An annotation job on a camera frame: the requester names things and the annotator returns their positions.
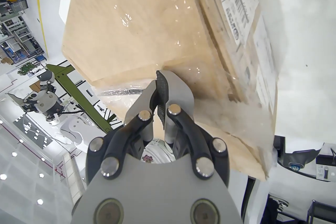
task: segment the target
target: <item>green metal beam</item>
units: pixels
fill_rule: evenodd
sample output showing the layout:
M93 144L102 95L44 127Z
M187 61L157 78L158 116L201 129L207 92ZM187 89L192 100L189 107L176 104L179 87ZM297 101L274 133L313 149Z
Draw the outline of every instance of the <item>green metal beam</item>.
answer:
M47 68L55 74L55 80L63 87L63 89L72 96L76 102L85 110L86 114L100 127L105 133L108 133L112 128L108 121L102 117L93 105L85 98L82 92L67 76L74 71L72 65L67 67L47 64Z

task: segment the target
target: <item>round screw head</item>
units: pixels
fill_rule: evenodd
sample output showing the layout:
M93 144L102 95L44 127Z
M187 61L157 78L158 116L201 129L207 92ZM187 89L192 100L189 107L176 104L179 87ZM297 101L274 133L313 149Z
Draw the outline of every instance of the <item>round screw head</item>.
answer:
M151 113L148 110L142 110L139 112L139 119L141 121L147 121L151 117Z
M95 211L96 224L120 224L124 220L124 210L116 199L106 199L101 202Z
M104 177L114 175L119 169L119 160L115 157L108 157L101 164L101 173Z
M225 144L225 142L220 139L220 138L215 138L213 141L212 141L212 145L213 147L215 148L215 150L218 152L218 153L223 153L226 151L227 149L227 145Z
M172 115L178 115L181 112L181 107L177 104L171 104L168 107L168 112Z
M291 169L294 170L294 171L299 171L301 169L301 167L299 165L292 164Z
M101 149L103 143L104 143L104 141L101 137L96 137L96 138L92 139L90 144L89 144L90 151L92 151L92 152L99 151Z
M211 201L197 200L191 207L190 217L192 224L218 224L219 212Z
M210 159L201 157L196 160L196 170L202 177L211 177L215 172L215 166Z

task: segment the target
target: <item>barcode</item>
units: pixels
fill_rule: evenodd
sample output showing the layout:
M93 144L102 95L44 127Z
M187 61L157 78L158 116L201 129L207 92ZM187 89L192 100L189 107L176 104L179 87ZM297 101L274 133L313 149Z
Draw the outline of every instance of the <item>barcode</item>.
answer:
M244 9L243 1L242 0L234 0L235 5L237 7L237 11L241 17L241 22L244 25L244 28L246 27L246 24L249 22L249 19L246 15L246 11Z

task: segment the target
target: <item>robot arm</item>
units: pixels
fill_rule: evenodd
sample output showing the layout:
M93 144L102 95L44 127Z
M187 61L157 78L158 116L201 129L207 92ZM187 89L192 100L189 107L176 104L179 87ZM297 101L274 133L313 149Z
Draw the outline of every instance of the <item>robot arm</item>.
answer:
M153 114L165 130L176 161L140 161L153 139ZM79 223L242 223L228 192L225 142L193 121L189 87L170 71L158 71L128 110L125 125L89 144L88 188L77 202Z
M46 71L40 76L40 92L32 92L24 99L9 93L7 96L11 97L13 102L20 106L24 112L42 113L50 122L55 119L54 114L58 115L64 111L64 106L61 105L61 101L55 94L56 88L51 85L54 81L54 73Z

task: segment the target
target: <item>potted plant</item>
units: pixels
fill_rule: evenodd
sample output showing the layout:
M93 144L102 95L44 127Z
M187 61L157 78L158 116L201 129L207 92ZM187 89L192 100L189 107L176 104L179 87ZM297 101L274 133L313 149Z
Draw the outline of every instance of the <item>potted plant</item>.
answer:
M33 64L32 62L28 62L18 70L18 74L20 76L27 75L28 73L31 72L31 70L33 70L36 67L37 67L37 65Z

